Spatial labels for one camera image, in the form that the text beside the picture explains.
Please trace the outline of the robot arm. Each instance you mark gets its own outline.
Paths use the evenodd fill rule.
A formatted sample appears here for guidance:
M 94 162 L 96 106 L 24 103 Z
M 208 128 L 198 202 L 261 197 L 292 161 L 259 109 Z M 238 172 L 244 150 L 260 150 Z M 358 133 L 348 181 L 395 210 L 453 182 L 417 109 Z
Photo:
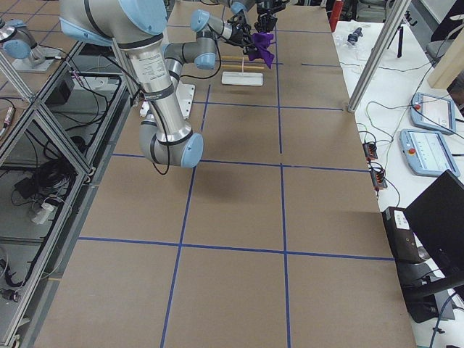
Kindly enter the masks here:
M 202 1 L 208 6 L 223 5 L 231 9 L 235 15 L 243 10 L 248 12 L 254 6 L 257 7 L 257 21 L 254 28 L 260 33 L 269 33 L 274 30 L 278 21 L 276 13 L 285 10 L 287 5 L 294 1 L 281 0 L 251 0 L 251 1 Z
M 129 58 L 152 115 L 141 123 L 139 143 L 152 163 L 195 167 L 204 141 L 184 119 L 176 96 L 184 64 L 215 66 L 215 38 L 236 38 L 238 31 L 209 13 L 196 10 L 191 29 L 196 40 L 162 45 L 167 25 L 163 1 L 61 1 L 62 32 L 99 46 L 117 46 Z

